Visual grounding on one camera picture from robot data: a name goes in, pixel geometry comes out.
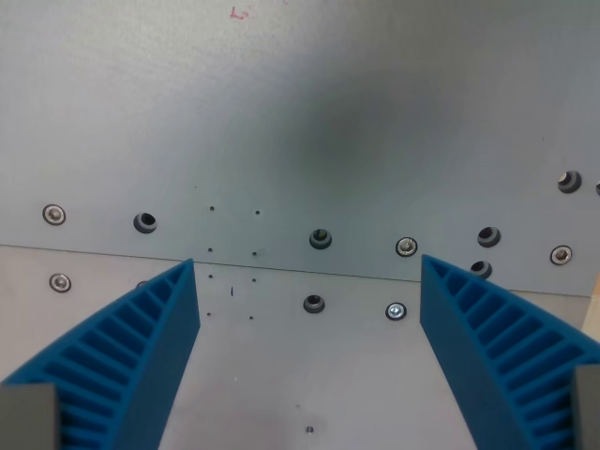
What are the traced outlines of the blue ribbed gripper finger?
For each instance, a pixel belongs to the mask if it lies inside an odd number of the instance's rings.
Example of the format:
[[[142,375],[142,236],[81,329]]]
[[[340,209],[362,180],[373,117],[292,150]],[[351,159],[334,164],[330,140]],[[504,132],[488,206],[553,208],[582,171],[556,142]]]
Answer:
[[[599,345],[448,262],[421,260],[420,323],[479,449],[573,449],[571,381]]]
[[[56,388],[62,449],[157,449],[200,327],[187,260],[80,322],[2,383]]]

